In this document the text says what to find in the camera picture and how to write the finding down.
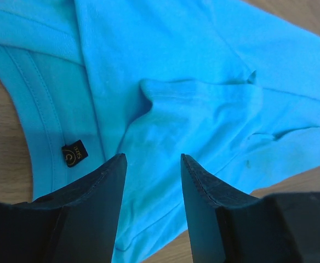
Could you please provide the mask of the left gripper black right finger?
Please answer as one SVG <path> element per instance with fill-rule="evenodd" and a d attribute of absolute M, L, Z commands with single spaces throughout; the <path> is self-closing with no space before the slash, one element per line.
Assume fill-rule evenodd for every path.
<path fill-rule="evenodd" d="M 320 262 L 320 192 L 256 198 L 181 155 L 194 262 Z"/>

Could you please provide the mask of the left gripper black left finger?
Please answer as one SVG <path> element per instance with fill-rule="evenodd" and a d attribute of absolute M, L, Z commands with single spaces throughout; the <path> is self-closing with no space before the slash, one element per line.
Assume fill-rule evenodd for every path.
<path fill-rule="evenodd" d="M 0 262 L 110 262 L 127 159 L 27 203 L 0 202 Z"/>

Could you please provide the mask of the turquoise t shirt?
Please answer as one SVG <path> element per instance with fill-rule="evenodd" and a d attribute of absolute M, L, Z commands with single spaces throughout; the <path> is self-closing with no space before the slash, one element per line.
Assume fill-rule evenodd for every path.
<path fill-rule="evenodd" d="M 187 228 L 180 156 L 245 193 L 320 166 L 320 37 L 242 1 L 0 1 L 33 197 L 124 153 L 113 262 Z"/>

